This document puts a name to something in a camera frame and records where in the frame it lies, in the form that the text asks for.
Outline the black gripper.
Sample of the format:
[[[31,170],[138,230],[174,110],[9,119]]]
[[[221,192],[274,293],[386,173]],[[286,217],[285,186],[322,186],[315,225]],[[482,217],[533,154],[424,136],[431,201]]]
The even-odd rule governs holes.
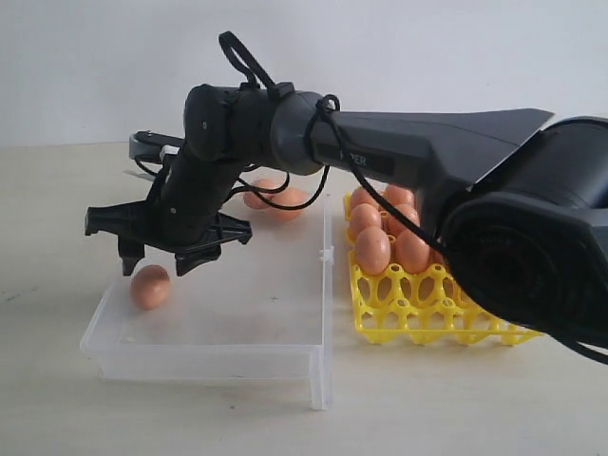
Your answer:
[[[234,157],[207,160],[187,142],[161,169],[145,200],[88,207],[85,235],[117,238],[123,276],[145,257],[145,246],[175,252],[176,274],[185,276],[221,256],[221,246],[252,238],[251,223],[218,213],[247,162]]]

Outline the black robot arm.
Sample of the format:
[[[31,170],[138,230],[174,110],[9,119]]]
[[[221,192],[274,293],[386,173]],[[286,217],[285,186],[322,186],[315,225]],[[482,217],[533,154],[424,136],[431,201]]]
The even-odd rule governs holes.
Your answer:
[[[591,355],[607,345],[607,122],[553,122],[524,108],[477,113],[348,112],[333,95],[281,84],[200,85],[183,110],[185,136],[147,197],[91,207],[85,233],[117,237],[130,274],[146,246],[174,254],[179,274],[246,242],[220,212],[247,192],[298,211],[284,187],[246,184],[269,167],[287,175],[352,172],[398,238],[409,269],[445,260],[484,309]]]

